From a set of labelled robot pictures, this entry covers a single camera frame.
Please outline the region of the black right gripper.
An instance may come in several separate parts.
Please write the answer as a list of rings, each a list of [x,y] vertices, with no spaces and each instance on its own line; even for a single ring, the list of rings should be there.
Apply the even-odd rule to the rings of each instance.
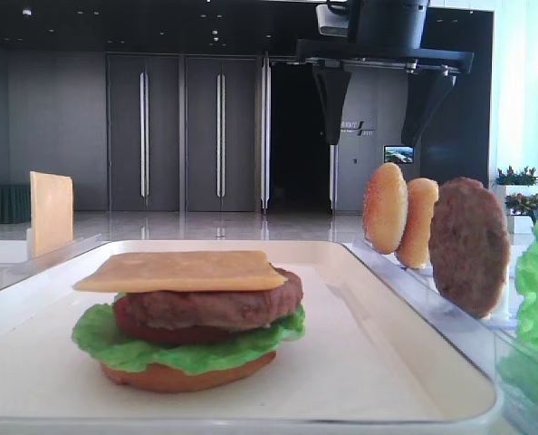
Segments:
[[[327,36],[327,41],[300,39],[296,57],[300,62],[356,62],[383,68],[402,67],[409,73],[402,144],[417,144],[441,102],[456,84],[456,76],[468,74],[474,55],[470,52],[428,49],[421,46],[428,14],[428,1],[352,1],[348,36]],[[341,117],[351,72],[314,65],[324,135],[337,145]]]

